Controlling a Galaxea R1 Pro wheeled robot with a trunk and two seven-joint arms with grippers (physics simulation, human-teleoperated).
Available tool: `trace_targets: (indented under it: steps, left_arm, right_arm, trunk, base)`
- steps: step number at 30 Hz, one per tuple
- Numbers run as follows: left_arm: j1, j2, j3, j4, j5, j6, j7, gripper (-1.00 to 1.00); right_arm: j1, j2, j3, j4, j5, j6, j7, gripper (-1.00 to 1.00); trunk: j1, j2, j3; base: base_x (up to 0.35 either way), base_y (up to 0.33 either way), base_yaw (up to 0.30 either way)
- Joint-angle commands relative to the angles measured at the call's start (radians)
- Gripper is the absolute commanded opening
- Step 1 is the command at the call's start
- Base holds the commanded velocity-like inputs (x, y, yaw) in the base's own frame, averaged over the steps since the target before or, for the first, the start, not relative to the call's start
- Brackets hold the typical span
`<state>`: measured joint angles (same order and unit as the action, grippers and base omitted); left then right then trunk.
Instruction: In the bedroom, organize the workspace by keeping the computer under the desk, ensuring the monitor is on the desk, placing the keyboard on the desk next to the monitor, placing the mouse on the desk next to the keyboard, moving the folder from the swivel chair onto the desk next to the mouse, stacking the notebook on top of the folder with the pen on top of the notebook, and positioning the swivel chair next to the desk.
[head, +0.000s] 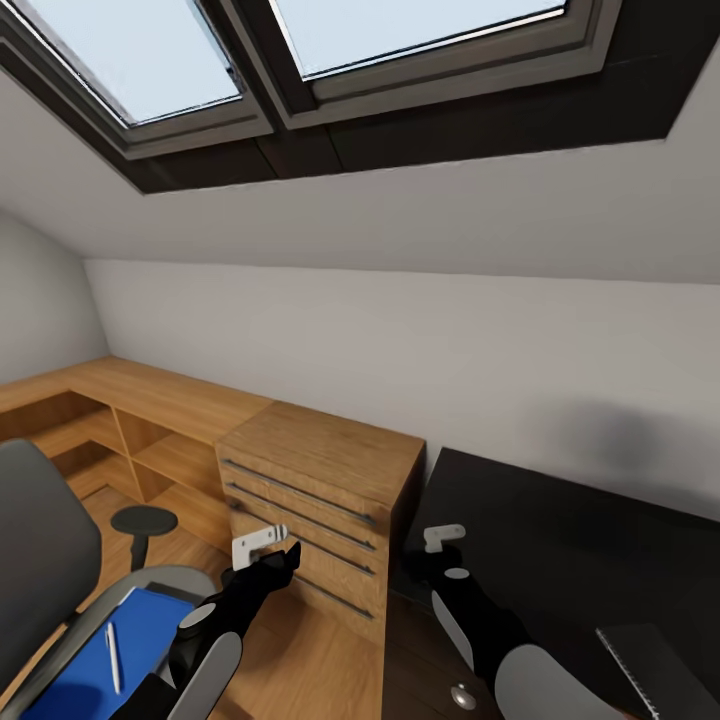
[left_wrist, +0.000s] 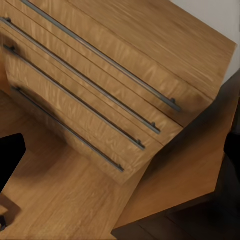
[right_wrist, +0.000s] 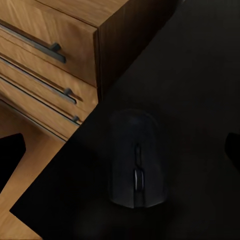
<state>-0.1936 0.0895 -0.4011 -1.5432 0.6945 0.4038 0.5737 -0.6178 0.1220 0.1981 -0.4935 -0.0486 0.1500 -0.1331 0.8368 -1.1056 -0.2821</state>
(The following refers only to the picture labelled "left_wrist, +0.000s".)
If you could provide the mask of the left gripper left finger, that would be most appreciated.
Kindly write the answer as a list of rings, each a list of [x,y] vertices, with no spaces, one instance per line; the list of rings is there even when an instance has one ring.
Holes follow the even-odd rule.
[[[22,133],[0,138],[0,193],[26,153]]]

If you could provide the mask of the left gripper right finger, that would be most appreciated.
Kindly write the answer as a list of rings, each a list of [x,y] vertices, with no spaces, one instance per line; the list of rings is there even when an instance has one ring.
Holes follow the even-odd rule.
[[[234,166],[240,173],[240,135],[228,133],[225,141],[224,152],[228,155]]]

